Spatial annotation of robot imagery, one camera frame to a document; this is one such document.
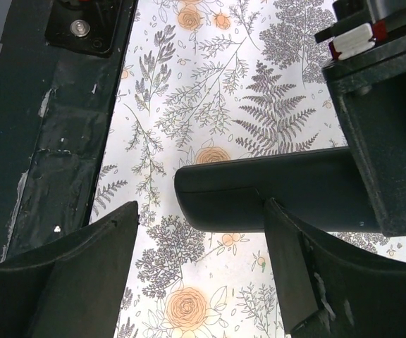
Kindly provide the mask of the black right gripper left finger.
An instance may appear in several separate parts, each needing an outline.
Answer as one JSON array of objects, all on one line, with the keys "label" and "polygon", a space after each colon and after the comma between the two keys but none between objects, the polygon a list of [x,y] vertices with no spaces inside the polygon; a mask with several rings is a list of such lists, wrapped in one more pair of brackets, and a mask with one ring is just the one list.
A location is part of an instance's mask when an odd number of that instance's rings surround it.
[{"label": "black right gripper left finger", "polygon": [[112,337],[138,204],[0,263],[0,337]]}]

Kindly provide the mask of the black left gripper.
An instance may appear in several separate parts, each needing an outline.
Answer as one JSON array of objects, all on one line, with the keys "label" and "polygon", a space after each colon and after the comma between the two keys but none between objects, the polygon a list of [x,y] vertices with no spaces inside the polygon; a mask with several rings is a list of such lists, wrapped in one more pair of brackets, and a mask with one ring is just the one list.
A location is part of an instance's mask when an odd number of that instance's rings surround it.
[{"label": "black left gripper", "polygon": [[382,233],[406,236],[406,1],[335,1],[323,67]]}]

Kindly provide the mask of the black tv remote control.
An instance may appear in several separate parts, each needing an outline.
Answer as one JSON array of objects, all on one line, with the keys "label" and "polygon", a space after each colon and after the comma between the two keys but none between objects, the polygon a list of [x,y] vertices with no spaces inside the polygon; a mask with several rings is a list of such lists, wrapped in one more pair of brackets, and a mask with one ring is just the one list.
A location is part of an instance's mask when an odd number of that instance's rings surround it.
[{"label": "black tv remote control", "polygon": [[380,230],[347,147],[188,165],[174,189],[189,224],[205,232],[263,231],[269,199],[327,232]]}]

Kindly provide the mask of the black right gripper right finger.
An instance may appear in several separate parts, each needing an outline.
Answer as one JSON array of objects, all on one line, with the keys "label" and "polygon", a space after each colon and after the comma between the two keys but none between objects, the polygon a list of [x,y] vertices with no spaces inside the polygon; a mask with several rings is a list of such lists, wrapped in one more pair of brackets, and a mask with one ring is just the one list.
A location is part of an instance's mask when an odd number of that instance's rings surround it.
[{"label": "black right gripper right finger", "polygon": [[406,263],[308,225],[274,199],[264,231],[286,334],[406,337]]}]

